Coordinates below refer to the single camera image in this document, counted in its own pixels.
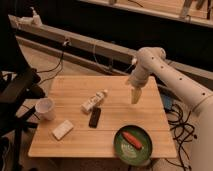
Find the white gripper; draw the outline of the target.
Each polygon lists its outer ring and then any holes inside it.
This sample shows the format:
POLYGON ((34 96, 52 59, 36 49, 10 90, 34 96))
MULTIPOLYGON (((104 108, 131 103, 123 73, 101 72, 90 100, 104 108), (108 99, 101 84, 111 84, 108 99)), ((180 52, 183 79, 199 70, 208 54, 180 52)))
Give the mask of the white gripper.
POLYGON ((136 104, 141 97, 141 88, 147 83, 147 72, 144 69, 135 68, 126 83, 134 87, 131 90, 131 103, 136 104))

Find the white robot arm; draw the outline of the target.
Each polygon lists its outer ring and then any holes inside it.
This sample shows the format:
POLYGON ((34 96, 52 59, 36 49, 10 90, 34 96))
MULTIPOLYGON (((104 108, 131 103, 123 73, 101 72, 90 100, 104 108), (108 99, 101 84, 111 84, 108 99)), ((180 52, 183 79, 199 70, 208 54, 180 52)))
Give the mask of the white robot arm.
POLYGON ((166 52, 160 47, 143 47, 137 51, 137 64, 128 82, 140 90, 154 73, 173 93, 198 115, 197 139, 191 148, 192 171, 213 171, 213 91, 169 66, 166 52))

